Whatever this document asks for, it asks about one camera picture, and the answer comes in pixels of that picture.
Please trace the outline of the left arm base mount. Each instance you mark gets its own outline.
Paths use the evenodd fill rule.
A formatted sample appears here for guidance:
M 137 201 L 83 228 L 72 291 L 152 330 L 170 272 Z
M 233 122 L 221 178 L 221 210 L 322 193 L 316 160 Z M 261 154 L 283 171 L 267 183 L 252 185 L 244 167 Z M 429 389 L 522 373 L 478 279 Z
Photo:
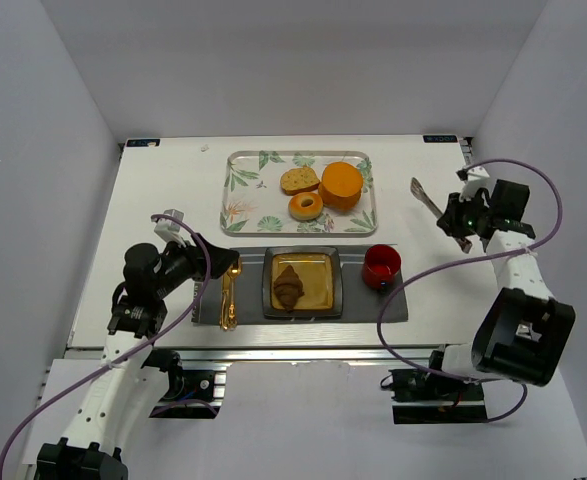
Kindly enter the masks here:
M 184 361 L 178 352 L 156 350 L 145 366 L 167 375 L 167 392 L 153 409 L 152 418 L 214 419 L 221 407 L 226 367 L 211 362 Z

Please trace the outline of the brown chocolate croissant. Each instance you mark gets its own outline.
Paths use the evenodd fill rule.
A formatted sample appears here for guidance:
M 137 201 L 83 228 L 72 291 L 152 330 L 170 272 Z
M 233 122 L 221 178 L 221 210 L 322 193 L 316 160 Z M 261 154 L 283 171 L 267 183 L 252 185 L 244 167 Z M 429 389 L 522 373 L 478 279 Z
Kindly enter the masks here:
M 291 265 L 285 267 L 275 279 L 272 293 L 285 311 L 292 312 L 295 309 L 298 300 L 304 295 L 304 285 Z

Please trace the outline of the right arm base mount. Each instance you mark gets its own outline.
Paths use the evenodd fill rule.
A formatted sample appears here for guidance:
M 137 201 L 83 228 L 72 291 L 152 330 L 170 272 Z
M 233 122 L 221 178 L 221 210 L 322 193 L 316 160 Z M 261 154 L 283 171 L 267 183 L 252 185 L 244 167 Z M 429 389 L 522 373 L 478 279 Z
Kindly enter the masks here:
M 392 398 L 396 425 L 477 424 L 488 420 L 484 390 L 477 384 L 394 369 L 382 378 L 380 389 Z

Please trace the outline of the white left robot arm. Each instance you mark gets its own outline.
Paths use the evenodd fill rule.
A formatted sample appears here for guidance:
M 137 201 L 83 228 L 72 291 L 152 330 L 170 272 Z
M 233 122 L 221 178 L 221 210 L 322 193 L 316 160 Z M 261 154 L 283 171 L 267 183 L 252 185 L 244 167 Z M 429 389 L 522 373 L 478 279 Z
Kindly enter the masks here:
M 102 351 L 102 373 L 90 379 L 77 413 L 55 443 L 45 443 L 36 461 L 38 479 L 126 479 L 122 453 L 156 404 L 176 394 L 181 364 L 176 353 L 152 340 L 164 331 L 165 298 L 188 280 L 218 279 L 238 260 L 232 249 L 199 235 L 190 242 L 149 243 L 124 255 L 124 280 L 112 297 Z

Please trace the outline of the metal tongs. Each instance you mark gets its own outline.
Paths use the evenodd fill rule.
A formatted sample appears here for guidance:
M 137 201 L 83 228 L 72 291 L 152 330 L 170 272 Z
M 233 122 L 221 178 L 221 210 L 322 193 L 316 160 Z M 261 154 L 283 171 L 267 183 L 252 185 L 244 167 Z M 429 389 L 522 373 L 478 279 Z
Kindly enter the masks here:
M 410 181 L 410 191 L 412 195 L 422 202 L 427 209 L 439 220 L 443 212 L 439 209 L 439 207 L 431 200 L 431 198 L 426 194 L 422 184 L 415 178 L 412 177 Z M 472 249 L 472 242 L 466 238 L 457 238 L 454 237 L 455 242 L 460 247 L 461 251 L 465 254 L 469 254 Z

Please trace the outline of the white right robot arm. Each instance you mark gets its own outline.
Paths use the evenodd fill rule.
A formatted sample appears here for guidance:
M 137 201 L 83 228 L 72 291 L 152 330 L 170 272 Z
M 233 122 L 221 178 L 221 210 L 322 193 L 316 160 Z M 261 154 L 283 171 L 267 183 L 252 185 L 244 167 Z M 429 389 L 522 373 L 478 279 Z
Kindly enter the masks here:
M 484 180 L 467 179 L 437 220 L 451 237 L 479 237 L 498 286 L 473 341 L 444 348 L 439 369 L 446 374 L 544 386 L 555 372 L 576 313 L 555 299 L 533 255 L 536 234 L 522 221 L 529 196 L 526 185 L 499 180 L 489 190 Z

